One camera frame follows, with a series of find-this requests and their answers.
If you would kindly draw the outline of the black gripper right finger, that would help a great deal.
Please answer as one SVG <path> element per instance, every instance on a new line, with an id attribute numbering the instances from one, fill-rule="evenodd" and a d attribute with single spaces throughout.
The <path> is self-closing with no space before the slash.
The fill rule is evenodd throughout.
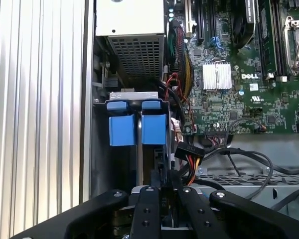
<path id="1" fill-rule="evenodd" d="M 191 187 L 178 197 L 197 239 L 299 239 L 299 221 L 226 190 L 204 202 Z"/>

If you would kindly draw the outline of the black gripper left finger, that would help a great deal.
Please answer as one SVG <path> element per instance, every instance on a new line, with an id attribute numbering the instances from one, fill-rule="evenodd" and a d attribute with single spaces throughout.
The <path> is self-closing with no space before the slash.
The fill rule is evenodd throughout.
<path id="1" fill-rule="evenodd" d="M 15 239 L 120 239 L 160 236 L 159 189 L 145 186 L 130 195 L 110 190 L 13 236 Z"/>

